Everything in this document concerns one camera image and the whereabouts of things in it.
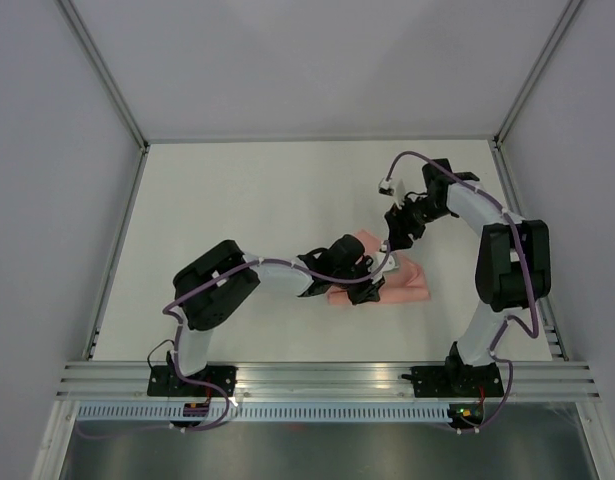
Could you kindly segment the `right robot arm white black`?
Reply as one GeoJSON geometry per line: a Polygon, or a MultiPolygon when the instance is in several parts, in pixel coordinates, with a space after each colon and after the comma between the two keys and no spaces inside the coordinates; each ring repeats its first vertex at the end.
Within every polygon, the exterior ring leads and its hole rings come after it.
{"type": "Polygon", "coordinates": [[[455,172],[447,159],[428,159],[422,169],[425,191],[413,194],[387,173],[379,192],[392,198],[387,211],[388,242],[404,250],[428,224],[446,216],[463,220],[479,238],[476,311],[440,368],[415,367],[410,381],[431,380],[454,396],[499,380],[495,350],[510,323],[530,338],[540,334],[537,302],[551,290],[549,229],[509,211],[471,172],[455,172]]]}

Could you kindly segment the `pink cloth napkin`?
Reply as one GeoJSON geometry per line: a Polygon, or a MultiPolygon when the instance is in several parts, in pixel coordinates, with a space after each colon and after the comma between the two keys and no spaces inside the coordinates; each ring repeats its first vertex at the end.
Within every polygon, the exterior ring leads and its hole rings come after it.
{"type": "MultiPolygon", "coordinates": [[[[365,253],[372,256],[375,256],[382,243],[382,240],[367,230],[359,230],[353,236],[363,244],[365,253]]],[[[380,301],[377,304],[405,304],[429,300],[430,293],[422,266],[399,251],[394,253],[400,261],[400,269],[384,275],[385,284],[380,290],[380,301]]],[[[326,297],[330,305],[351,305],[347,292],[339,287],[331,287],[326,297]]]]}

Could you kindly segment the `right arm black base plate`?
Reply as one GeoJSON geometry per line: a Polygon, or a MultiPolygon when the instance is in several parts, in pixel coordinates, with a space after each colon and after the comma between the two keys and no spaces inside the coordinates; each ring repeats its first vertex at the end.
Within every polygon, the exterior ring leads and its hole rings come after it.
{"type": "Polygon", "coordinates": [[[400,376],[416,398],[502,398],[504,387],[498,367],[415,366],[400,376]]]}

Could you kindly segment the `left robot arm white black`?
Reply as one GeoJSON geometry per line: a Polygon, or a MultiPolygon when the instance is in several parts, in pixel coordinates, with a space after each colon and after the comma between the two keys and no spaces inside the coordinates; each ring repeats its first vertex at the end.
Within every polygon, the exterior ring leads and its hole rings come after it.
{"type": "Polygon", "coordinates": [[[220,242],[175,275],[174,300],[163,308],[177,322],[171,385],[185,396],[203,389],[213,331],[255,290],[311,298],[337,287],[354,305],[373,303],[385,273],[396,266],[388,243],[369,253],[350,234],[291,259],[256,256],[233,240],[220,242]]]}

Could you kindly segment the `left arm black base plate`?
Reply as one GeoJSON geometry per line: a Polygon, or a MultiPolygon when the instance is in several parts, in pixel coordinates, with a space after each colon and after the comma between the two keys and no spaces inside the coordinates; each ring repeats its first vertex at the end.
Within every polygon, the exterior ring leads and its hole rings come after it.
{"type": "Polygon", "coordinates": [[[200,373],[182,380],[173,365],[153,366],[147,386],[148,397],[220,397],[219,390],[232,396],[237,368],[232,365],[208,365],[200,373]]]}

